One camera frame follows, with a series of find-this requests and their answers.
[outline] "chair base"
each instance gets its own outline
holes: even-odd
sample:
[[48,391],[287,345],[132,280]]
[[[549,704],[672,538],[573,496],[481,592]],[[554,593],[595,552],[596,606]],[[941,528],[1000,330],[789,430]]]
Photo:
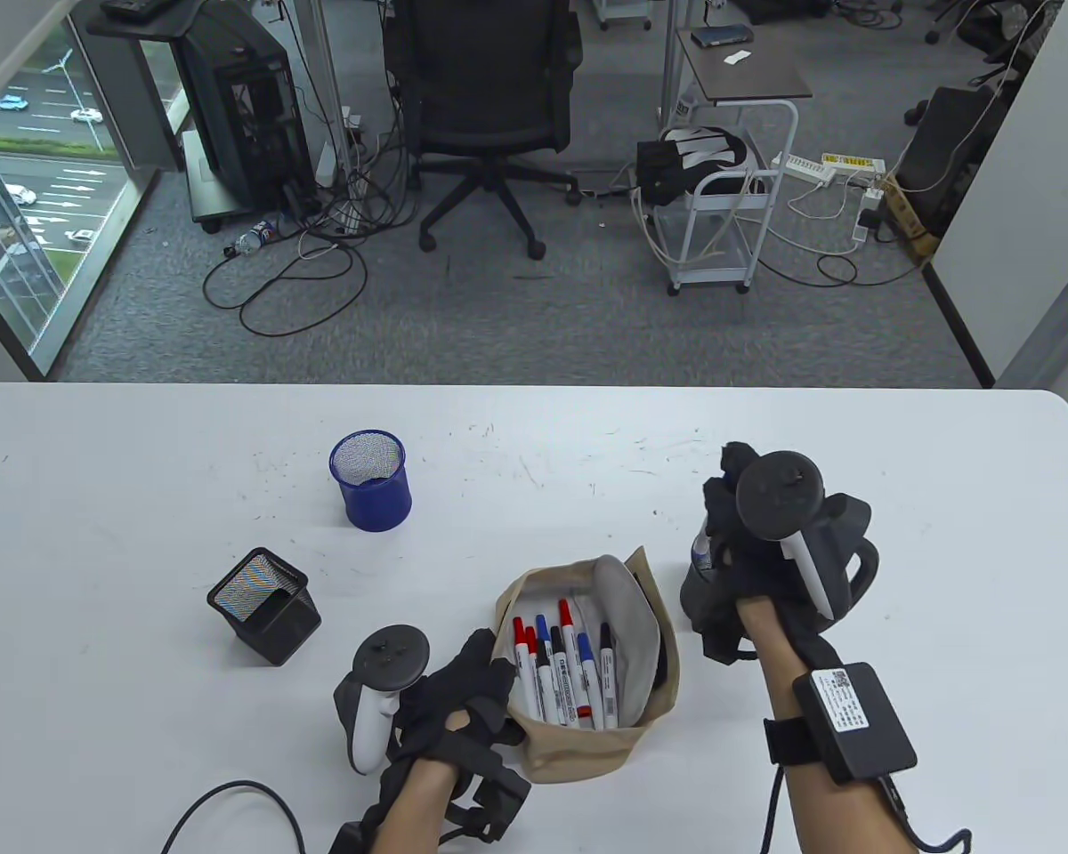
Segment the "chair base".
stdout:
[[569,189],[566,192],[566,204],[578,206],[582,203],[582,191],[580,191],[578,179],[574,175],[567,175],[565,172],[551,172],[541,168],[521,167],[517,162],[508,162],[505,157],[460,158],[440,160],[439,162],[417,160],[411,171],[408,172],[409,190],[418,190],[423,186],[420,175],[424,172],[464,176],[459,186],[449,192],[419,224],[419,248],[423,249],[424,252],[436,251],[436,239],[431,237],[430,233],[433,225],[453,211],[474,190],[482,188],[498,194],[509,216],[518,223],[522,235],[525,235],[527,255],[534,260],[541,260],[543,257],[546,257],[546,243],[534,235],[534,226],[531,225],[530,220],[527,220],[527,215],[522,212],[518,200],[511,192],[506,179],[567,185]]

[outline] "gray carpet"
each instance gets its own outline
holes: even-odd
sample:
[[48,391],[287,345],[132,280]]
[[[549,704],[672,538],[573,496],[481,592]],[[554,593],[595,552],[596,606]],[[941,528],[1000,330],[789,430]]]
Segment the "gray carpet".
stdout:
[[[387,129],[375,5],[326,5],[344,100],[368,129]],[[557,157],[538,159],[629,159],[635,142],[655,133],[664,9],[657,4],[653,32],[625,23],[602,33],[582,0],[585,61],[574,90],[574,142]],[[910,135],[901,111],[937,85],[964,85],[983,69],[979,54],[957,42],[925,45],[927,21],[925,11],[912,9],[895,32],[835,18],[780,26],[798,46],[815,91],[801,105],[796,153],[897,158]],[[272,30],[290,41],[284,23]],[[321,138],[314,121],[307,117],[307,126],[314,142]],[[778,127],[757,123],[758,142]],[[591,175],[588,185],[611,177]],[[421,207],[436,203],[453,179],[427,176]],[[806,187],[788,179],[782,199]],[[499,201],[475,194],[436,227],[440,248],[430,255],[417,249],[412,227],[368,240],[360,250],[371,272],[366,290],[342,316],[295,337],[258,338],[200,294],[204,273],[245,223],[205,235],[190,222],[184,176],[164,175],[54,374],[96,382],[976,386],[917,273],[883,287],[814,290],[761,269],[747,296],[712,288],[672,298],[625,200],[570,208],[551,189],[515,184],[515,191],[549,246],[543,262],[527,258]],[[838,203],[839,191],[831,189],[801,207],[831,212]],[[838,220],[808,221],[782,205],[774,225],[801,243],[844,249],[855,204],[848,207]],[[216,297],[246,297],[293,259],[294,242],[225,265],[214,276]],[[763,257],[819,281],[815,256],[769,238]],[[301,268],[323,274],[344,260],[333,252]],[[868,244],[855,260],[863,281],[910,267],[895,246]],[[352,269],[340,280],[285,282],[250,310],[250,321],[272,330],[299,326],[339,305],[360,281]]]

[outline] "marker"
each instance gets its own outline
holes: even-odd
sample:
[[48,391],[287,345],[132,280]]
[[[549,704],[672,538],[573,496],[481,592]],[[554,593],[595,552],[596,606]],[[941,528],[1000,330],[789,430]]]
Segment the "marker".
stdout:
[[598,666],[594,663],[594,649],[591,647],[591,635],[582,632],[578,635],[578,646],[582,654],[582,681],[585,683],[585,695],[590,699],[590,712],[594,716],[594,729],[604,728],[604,713],[601,711],[601,680],[598,679]]
[[586,702],[585,685],[582,684],[582,658],[578,652],[578,635],[575,634],[575,619],[569,614],[569,602],[557,601],[557,615],[562,619],[562,639],[566,644],[566,664],[569,666],[569,684],[574,687],[574,699],[578,702],[578,716],[590,717],[591,708]]
[[522,683],[522,695],[525,698],[525,714],[530,717],[540,717],[537,708],[537,677],[531,667],[530,649],[527,649],[527,630],[522,629],[521,617],[515,617],[515,664],[518,665],[518,681]]
[[546,708],[547,724],[565,724],[562,716],[562,707],[559,705],[559,695],[553,692],[553,668],[550,666],[550,659],[546,655],[546,647],[541,643],[537,645],[537,684],[541,691],[541,705]]
[[[531,673],[537,673],[537,634],[534,632],[534,627],[525,627],[525,647],[530,650],[530,662],[531,662]],[[537,698],[537,716],[543,721],[548,721],[546,716],[546,703],[543,702],[543,692],[538,691],[537,681],[535,680],[534,696]],[[553,689],[553,683],[550,683],[551,690]]]
[[566,712],[567,727],[580,728],[578,721],[578,703],[575,702],[575,687],[569,680],[569,665],[566,663],[566,647],[562,643],[562,630],[554,627],[550,630],[550,643],[553,646],[553,666],[557,670],[557,680],[562,682],[562,709]]
[[538,614],[534,617],[534,622],[537,623],[537,638],[538,643],[541,645],[543,649],[546,650],[546,660],[550,663],[550,676],[553,679],[553,700],[555,707],[560,714],[562,714],[562,724],[566,724],[566,703],[563,701],[562,695],[562,678],[559,676],[559,668],[554,666],[553,663],[553,644],[550,643],[550,630],[546,626],[546,617]]
[[606,728],[617,728],[617,670],[612,658],[612,632],[609,623],[601,623],[601,698],[604,707]]

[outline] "black mesh pen holder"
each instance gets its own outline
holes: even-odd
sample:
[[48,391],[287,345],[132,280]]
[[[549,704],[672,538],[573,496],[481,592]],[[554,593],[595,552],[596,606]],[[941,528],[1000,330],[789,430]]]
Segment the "black mesh pen holder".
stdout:
[[301,570],[261,548],[246,554],[205,601],[242,642],[270,664],[281,665],[319,626],[308,585]]

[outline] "blue marker cap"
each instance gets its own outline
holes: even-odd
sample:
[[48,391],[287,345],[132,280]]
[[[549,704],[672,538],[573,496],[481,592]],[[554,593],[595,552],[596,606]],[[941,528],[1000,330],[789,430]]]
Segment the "blue marker cap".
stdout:
[[592,662],[594,660],[594,649],[591,647],[591,635],[582,632],[578,635],[578,651],[582,655],[583,662]]

